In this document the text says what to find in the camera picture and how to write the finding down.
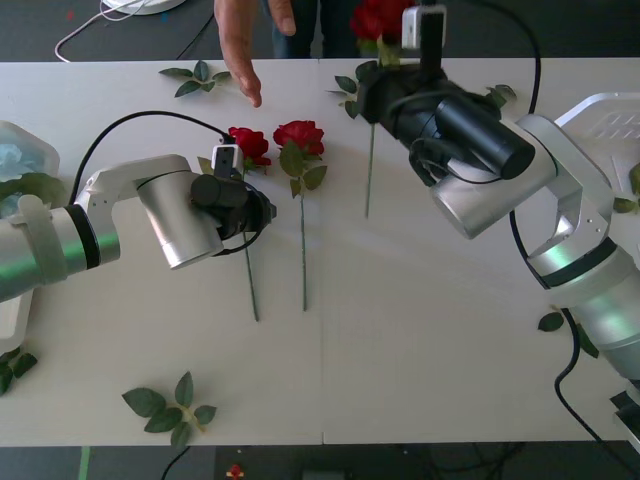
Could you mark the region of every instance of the artificial rose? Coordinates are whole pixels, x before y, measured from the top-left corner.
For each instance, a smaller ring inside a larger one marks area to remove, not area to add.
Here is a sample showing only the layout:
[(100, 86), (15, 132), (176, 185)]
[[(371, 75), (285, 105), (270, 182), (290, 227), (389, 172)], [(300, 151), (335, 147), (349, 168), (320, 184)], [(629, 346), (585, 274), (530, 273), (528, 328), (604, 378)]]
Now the artificial rose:
[(271, 160), (263, 156), (269, 151), (269, 142), (264, 138), (264, 133), (254, 132), (249, 128), (231, 127), (229, 135), (236, 139), (236, 144), (245, 158), (250, 158), (254, 165), (258, 167), (271, 165)]
[(402, 14), (415, 6), (414, 0), (364, 0), (351, 18), (351, 29), (361, 40), (377, 42), (383, 37), (387, 44), (402, 39)]
[(322, 155), (324, 153), (323, 136), (324, 130), (316, 128), (316, 122), (296, 120), (280, 125), (273, 134), (273, 140), (281, 147), (293, 141), (301, 149), (306, 148), (311, 155)]

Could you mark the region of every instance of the white table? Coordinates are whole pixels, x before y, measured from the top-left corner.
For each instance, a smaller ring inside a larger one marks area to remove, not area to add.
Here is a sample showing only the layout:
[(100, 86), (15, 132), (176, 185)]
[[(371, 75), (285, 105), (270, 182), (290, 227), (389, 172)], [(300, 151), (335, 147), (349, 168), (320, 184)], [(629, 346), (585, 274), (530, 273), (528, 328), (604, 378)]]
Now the white table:
[[(121, 260), (36, 292), (28, 337), (41, 363), (0, 400), (0, 445), (166, 444), (167, 436), (143, 432), (120, 394), (141, 385), (170, 394), (186, 370), (196, 402), (219, 407), (197, 444), (587, 438), (553, 395), (569, 334), (536, 331), (548, 302), (504, 222), (465, 241), (436, 210), (407, 152), (381, 131), (372, 214), (363, 219), (369, 127), (325, 93), (358, 63), (257, 62), (259, 110), (231, 86), (173, 99), (176, 82), (156, 72), (176, 62), (0, 65), (0, 116), (56, 147), (66, 178), (107, 124), (147, 109), (268, 135), (290, 120), (316, 120), (330, 166), (306, 202), (305, 314), (298, 203), (277, 169), (253, 177), (279, 208), (251, 249), (259, 324), (243, 256), (171, 272), (139, 201), (119, 204)], [(526, 112), (531, 60), (449, 60), (445, 69), (469, 89), (511, 85), (520, 101), (509, 113)], [(557, 117), (593, 93), (631, 91), (638, 78), (638, 60), (546, 60), (539, 112)], [(166, 153), (197, 168), (196, 157), (217, 142), (178, 120), (138, 119), (109, 135), (86, 173)], [(534, 240), (553, 220), (540, 214), (544, 202), (522, 208)], [(633, 251), (632, 240), (616, 240)], [(621, 438), (608, 398), (622, 387), (605, 360), (586, 359), (565, 390), (601, 435)]]

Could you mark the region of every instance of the floor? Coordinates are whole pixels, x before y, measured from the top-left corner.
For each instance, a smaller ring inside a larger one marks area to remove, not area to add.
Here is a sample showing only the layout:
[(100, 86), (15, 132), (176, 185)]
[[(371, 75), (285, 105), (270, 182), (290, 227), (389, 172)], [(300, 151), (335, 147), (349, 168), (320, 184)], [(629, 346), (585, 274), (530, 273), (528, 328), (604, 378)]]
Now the floor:
[[(640, 470), (640, 456), (623, 442), (613, 448)], [(500, 456), (499, 444), (479, 444), (487, 460)], [(101, 447), (91, 450), (90, 480), (157, 480), (176, 452), (170, 447)], [(235, 464), (247, 480), (301, 480), (303, 472), (344, 472), (351, 480), (484, 480), (486, 468), (434, 476), (478, 462), (468, 444), (345, 445), (314, 447), (193, 447), (171, 469), (167, 480), (223, 480)], [(0, 480), (69, 480), (78, 478), (79, 448), (0, 449)], [(506, 463), (503, 479), (626, 480), (620, 468), (592, 442), (527, 444)]]
[[(465, 2), (450, 6), (449, 57), (527, 57), (522, 35), (494, 12)], [(539, 36), (543, 56), (640, 56), (637, 0), (501, 0), (527, 19)], [(54, 44), (97, 11), (97, 1), (2, 0), (0, 61), (55, 61)], [(212, 0), (188, 0), (168, 15), (136, 17), (122, 23), (100, 20), (72, 40), (64, 53), (73, 61), (164, 60), (175, 58), (206, 22)], [(558, 14), (562, 7), (563, 14)], [(320, 42), (313, 47), (320, 55)], [(254, 35), (256, 58), (270, 58), (270, 26), (261, 18)], [(221, 58), (213, 23), (186, 58)], [(626, 443), (613, 447), (640, 470), (640, 456)], [(487, 458), (500, 445), (480, 446)], [(175, 456), (170, 447), (94, 448), (90, 480), (155, 480)], [(354, 479), (472, 480), (487, 470), (433, 476), (431, 455), (440, 466), (464, 466), (477, 458), (469, 444), (402, 447), (395, 445), (324, 447), (194, 447), (175, 465), (167, 480), (224, 479), (234, 464), (248, 480), (301, 479), (304, 470), (348, 470)], [(78, 478), (80, 448), (0, 449), (0, 480), (69, 480)], [(591, 442), (529, 444), (505, 467), (505, 479), (629, 478)]]

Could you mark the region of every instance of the green leaf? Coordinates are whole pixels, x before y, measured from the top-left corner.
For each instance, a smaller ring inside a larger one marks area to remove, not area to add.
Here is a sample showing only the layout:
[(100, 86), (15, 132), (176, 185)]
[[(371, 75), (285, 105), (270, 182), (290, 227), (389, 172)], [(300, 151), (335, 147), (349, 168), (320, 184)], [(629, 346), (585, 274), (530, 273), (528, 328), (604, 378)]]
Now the green leaf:
[(280, 166), (290, 177), (299, 177), (304, 173), (304, 154), (295, 142), (289, 140), (282, 147)]
[(218, 72), (216, 73), (211, 80), (216, 82), (224, 82), (225, 80), (229, 80), (231, 78), (231, 72)]
[(564, 324), (564, 317), (560, 312), (548, 313), (540, 323), (538, 323), (538, 330), (543, 332), (555, 332)]
[(378, 58), (383, 67), (400, 65), (400, 51), (391, 45), (384, 43), (382, 36), (378, 38)]
[(626, 198), (616, 198), (613, 201), (613, 210), (616, 213), (630, 213), (638, 211), (638, 204)]
[(489, 93), (486, 95), (486, 97), (493, 103), (495, 103), (496, 107), (500, 109), (507, 104), (507, 99), (503, 97), (498, 90), (493, 87), (487, 87), (487, 89), (489, 90)]
[(305, 186), (309, 190), (315, 190), (320, 186), (326, 174), (327, 174), (327, 166), (322, 165), (321, 167), (316, 167), (309, 170), (307, 173), (304, 174), (302, 179), (304, 180)]
[(183, 449), (189, 443), (189, 437), (191, 437), (191, 425), (187, 422), (180, 422), (171, 434), (171, 446)]
[(344, 109), (351, 118), (356, 118), (360, 113), (358, 109), (358, 104), (356, 102), (352, 102), (351, 100), (344, 103)]
[(358, 48), (360, 51), (368, 54), (368, 53), (377, 53), (378, 51), (378, 42), (374, 40), (363, 40), (358, 39)]
[(13, 364), (13, 374), (16, 378), (22, 378), (22, 376), (36, 366), (38, 359), (30, 353), (22, 355), (16, 363)]
[(211, 90), (213, 90), (213, 87), (216, 86), (216, 82), (209, 82), (209, 83), (203, 83), (202, 85), (200, 85), (200, 88), (203, 89), (205, 92), (210, 92)]
[(211, 160), (204, 157), (198, 157), (198, 163), (200, 164), (202, 173), (206, 175), (213, 175), (213, 165), (211, 164)]
[(629, 172), (629, 180), (631, 181), (631, 191), (635, 195), (640, 195), (640, 163)]
[(591, 343), (591, 340), (589, 340), (587, 332), (584, 331), (582, 325), (578, 325), (578, 336), (580, 337), (580, 348), (582, 348), (582, 350), (586, 354), (591, 355), (593, 358), (598, 358), (600, 356), (600, 352), (595, 347), (595, 345)]
[(13, 370), (6, 363), (0, 363), (0, 397), (7, 393), (13, 380)]
[(3, 353), (2, 356), (0, 356), (0, 363), (10, 362), (14, 358), (16, 358), (18, 355), (20, 355), (20, 351), (21, 351), (20, 347), (18, 347), (15, 350), (11, 350), (10, 352)]
[(184, 97), (185, 95), (193, 93), (196, 90), (200, 90), (200, 83), (196, 82), (195, 80), (189, 80), (188, 82), (180, 85), (180, 88), (175, 94), (175, 98)]
[(0, 183), (0, 202), (10, 195), (35, 195), (42, 203), (56, 206), (64, 197), (64, 184), (46, 173), (25, 173), (17, 180)]
[(196, 411), (193, 412), (193, 415), (198, 420), (200, 425), (209, 425), (213, 417), (216, 416), (216, 411), (218, 409), (216, 407), (212, 407), (211, 405), (201, 405), (196, 408)]
[(327, 93), (333, 93), (334, 95), (338, 95), (339, 97), (347, 98), (349, 94), (347, 92), (343, 92), (342, 90), (325, 90)]
[(129, 390), (122, 395), (122, 398), (131, 407), (131, 410), (143, 418), (152, 417), (162, 412), (167, 406), (164, 397), (150, 388)]
[(193, 403), (193, 377), (191, 372), (187, 372), (178, 382), (176, 386), (176, 402), (183, 407), (189, 408)]
[(336, 82), (338, 86), (347, 93), (356, 93), (358, 91), (358, 84), (349, 77), (336, 76)]
[(509, 85), (504, 85), (504, 84), (496, 85), (495, 90), (500, 95), (502, 95), (507, 101), (518, 99), (518, 95), (516, 95), (516, 92)]
[(182, 412), (179, 408), (167, 408), (161, 412), (156, 413), (146, 427), (144, 431), (147, 433), (164, 433), (170, 432), (182, 421)]
[(251, 157), (244, 157), (244, 169), (246, 171), (256, 170), (258, 167), (255, 163), (253, 163), (253, 159)]
[(289, 186), (291, 187), (291, 197), (296, 198), (302, 192), (302, 183), (299, 178), (292, 178), (289, 180)]
[(186, 68), (167, 68), (166, 70), (160, 70), (158, 73), (168, 77), (193, 77), (193, 72)]
[(193, 69), (193, 76), (196, 77), (196, 80), (206, 82), (209, 78), (209, 65), (202, 60), (198, 60), (198, 63), (196, 63), (196, 66)]
[(362, 82), (364, 78), (371, 72), (378, 69), (378, 62), (376, 60), (369, 60), (368, 62), (361, 63), (356, 68), (356, 78), (359, 82)]

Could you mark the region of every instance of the human hand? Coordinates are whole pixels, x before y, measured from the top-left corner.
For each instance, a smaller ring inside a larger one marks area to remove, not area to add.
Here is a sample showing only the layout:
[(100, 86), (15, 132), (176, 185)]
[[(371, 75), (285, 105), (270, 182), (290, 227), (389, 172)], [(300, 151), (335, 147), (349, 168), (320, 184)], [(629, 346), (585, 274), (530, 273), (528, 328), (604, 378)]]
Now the human hand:
[[(292, 0), (269, 0), (271, 16), (284, 35), (296, 33)], [(220, 32), (222, 55), (240, 90), (254, 107), (262, 104), (261, 84), (251, 63), (253, 23), (258, 0), (215, 0), (215, 15)]]

